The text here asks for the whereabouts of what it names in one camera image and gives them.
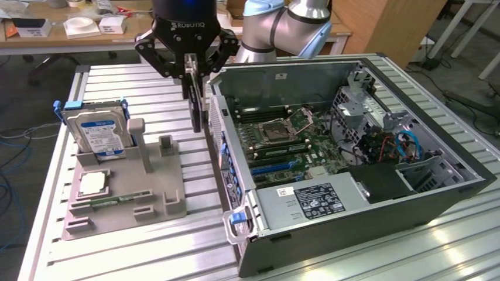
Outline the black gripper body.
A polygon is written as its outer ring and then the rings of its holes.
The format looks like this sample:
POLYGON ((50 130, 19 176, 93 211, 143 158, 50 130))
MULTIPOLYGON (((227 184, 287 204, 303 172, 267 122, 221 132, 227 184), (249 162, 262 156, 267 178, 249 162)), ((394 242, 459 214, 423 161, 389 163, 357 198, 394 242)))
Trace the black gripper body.
POLYGON ((157 39, 175 55, 166 72, 178 77, 186 74, 185 56, 197 55, 199 71, 207 68, 207 50, 221 33, 217 1, 157 0, 153 2, 157 39))

